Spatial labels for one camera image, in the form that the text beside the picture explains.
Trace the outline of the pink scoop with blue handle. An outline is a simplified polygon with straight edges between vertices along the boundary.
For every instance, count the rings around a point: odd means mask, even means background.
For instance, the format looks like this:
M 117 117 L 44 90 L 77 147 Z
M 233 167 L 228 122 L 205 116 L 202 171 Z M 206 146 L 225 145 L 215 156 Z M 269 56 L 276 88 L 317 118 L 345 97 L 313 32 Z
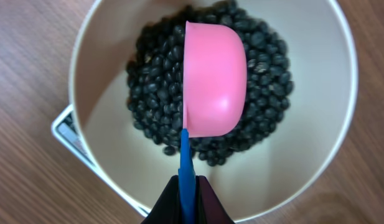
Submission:
M 216 24 L 186 22 L 179 195 L 183 223 L 195 221 L 190 138 L 223 136 L 239 122 L 246 96 L 246 55 L 238 34 Z

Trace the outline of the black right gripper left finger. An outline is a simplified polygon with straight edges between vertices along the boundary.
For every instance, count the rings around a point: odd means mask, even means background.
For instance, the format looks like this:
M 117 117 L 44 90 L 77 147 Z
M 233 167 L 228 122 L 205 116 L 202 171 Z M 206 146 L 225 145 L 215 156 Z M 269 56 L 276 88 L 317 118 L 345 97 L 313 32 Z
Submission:
M 179 178 L 174 175 L 168 181 L 149 215 L 141 224 L 180 224 Z

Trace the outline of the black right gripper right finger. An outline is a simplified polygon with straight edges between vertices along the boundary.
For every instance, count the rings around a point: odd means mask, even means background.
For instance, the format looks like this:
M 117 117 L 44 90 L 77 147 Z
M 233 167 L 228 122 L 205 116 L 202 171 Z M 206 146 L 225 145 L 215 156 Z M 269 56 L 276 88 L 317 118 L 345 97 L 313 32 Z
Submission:
M 225 211 L 207 178 L 196 177 L 195 223 L 235 224 Z

